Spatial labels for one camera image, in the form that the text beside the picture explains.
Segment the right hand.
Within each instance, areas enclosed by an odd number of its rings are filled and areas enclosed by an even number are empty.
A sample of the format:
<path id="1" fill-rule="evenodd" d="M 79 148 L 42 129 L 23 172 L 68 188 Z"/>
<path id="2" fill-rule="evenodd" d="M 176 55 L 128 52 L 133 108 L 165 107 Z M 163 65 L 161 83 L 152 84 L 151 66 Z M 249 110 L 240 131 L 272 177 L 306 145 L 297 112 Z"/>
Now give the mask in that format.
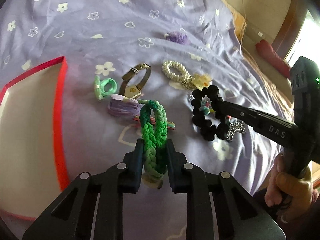
<path id="1" fill-rule="evenodd" d="M 285 172 L 284 156 L 280 153 L 275 158 L 271 169 L 271 177 L 265 194 L 267 206 L 280 204 L 283 201 L 282 192 L 292 197 L 291 204 L 280 217 L 285 224 L 302 218 L 310 211 L 318 198 L 318 193 L 313 190 L 310 168 L 307 167 L 304 177 L 298 179 Z"/>

